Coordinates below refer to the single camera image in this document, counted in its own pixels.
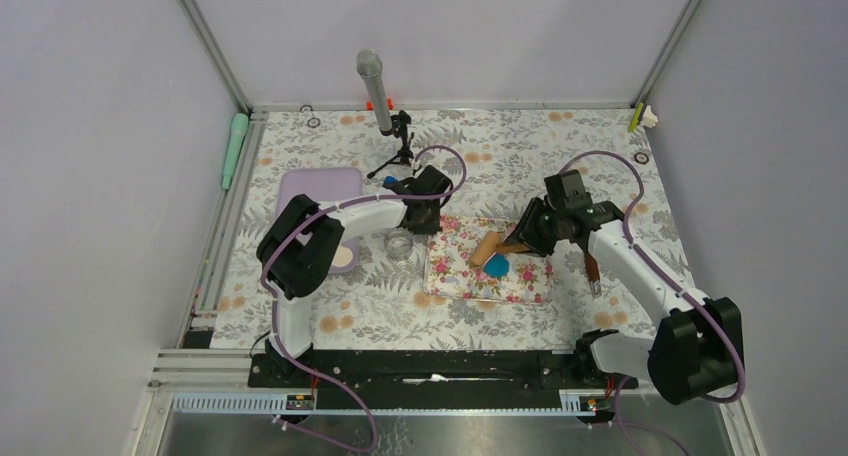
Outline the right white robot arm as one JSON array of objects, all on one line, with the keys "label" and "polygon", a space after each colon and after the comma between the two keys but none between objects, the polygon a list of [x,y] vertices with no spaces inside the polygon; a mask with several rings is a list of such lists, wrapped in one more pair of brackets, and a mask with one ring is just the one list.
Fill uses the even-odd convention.
[{"label": "right white robot arm", "polygon": [[597,388],[612,375],[650,382],[669,403],[718,401],[717,391],[745,388],[742,318],[728,298],[713,299],[686,285],[630,229],[609,201],[596,202],[576,170],[549,176],[547,194],[530,200],[507,236],[521,253],[550,256],[568,241],[609,270],[655,326],[653,339],[594,330],[575,344],[573,372]]}]

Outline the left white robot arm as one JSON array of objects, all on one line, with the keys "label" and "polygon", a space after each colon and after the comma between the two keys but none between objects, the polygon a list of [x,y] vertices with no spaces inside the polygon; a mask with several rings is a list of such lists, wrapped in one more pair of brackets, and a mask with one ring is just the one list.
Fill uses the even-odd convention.
[{"label": "left white robot arm", "polygon": [[387,178],[368,195],[338,201],[294,196],[256,250],[260,284],[272,298],[266,354],[288,387],[309,377],[312,294],[330,274],[336,250],[371,233],[400,228],[414,235],[441,230],[440,213],[457,187],[431,165],[401,180]]}]

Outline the floral cutting board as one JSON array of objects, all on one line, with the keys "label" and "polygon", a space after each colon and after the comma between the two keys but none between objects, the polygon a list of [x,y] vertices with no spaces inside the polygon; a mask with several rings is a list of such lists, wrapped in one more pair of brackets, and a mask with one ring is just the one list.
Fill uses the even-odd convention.
[{"label": "floral cutting board", "polygon": [[542,304],[549,300],[553,268],[547,257],[522,254],[506,237],[506,220],[441,217],[441,231],[427,243],[424,290],[452,299]]}]

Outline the wooden rolling pin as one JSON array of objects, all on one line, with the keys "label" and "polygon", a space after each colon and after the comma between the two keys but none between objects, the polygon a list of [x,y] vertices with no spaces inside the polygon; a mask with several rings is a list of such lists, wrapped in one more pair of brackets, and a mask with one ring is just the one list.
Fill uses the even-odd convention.
[{"label": "wooden rolling pin", "polygon": [[472,268],[482,268],[484,263],[495,253],[506,255],[523,253],[528,250],[529,248],[524,244],[506,242],[503,232],[489,231],[471,253],[468,263]]}]

